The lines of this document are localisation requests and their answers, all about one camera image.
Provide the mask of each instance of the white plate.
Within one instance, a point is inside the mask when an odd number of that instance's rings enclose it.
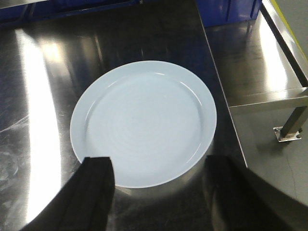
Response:
[[[97,79],[79,99],[70,132],[80,162],[109,156],[117,186],[146,188],[192,168],[215,128],[213,97],[195,74],[171,63],[142,61]]]

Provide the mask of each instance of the metal countertop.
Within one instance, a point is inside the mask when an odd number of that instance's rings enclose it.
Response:
[[[218,124],[209,154],[244,164],[193,0],[144,5],[0,30],[0,230],[18,230],[56,195],[79,162],[70,119],[85,89],[123,64],[161,60],[210,89]],[[200,161],[153,188],[117,188],[107,230],[212,230]]]
[[[0,9],[47,0],[0,0]]]
[[[286,28],[276,23],[268,1],[263,4],[298,58],[300,51],[287,39]],[[300,141],[279,143],[273,132],[285,124],[295,107],[308,105],[307,86],[301,84],[261,12],[255,22],[205,31],[248,168],[308,205],[308,122],[302,126]],[[308,70],[307,62],[298,64],[304,72]]]

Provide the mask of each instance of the floor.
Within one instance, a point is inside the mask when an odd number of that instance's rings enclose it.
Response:
[[[300,47],[308,57],[308,1],[276,0]]]
[[[269,92],[283,97],[286,90],[302,87],[262,14],[255,22],[205,31],[228,103],[238,105],[243,97]],[[248,167],[308,205],[308,123],[299,141],[279,143],[273,132],[292,111],[246,111],[232,113],[232,118]]]

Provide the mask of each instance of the blue crate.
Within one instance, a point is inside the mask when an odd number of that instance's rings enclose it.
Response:
[[[0,25],[12,24],[23,19],[27,5],[0,9]]]
[[[29,21],[135,5],[138,0],[49,0],[33,4]]]
[[[196,0],[204,27],[256,19],[262,0]]]

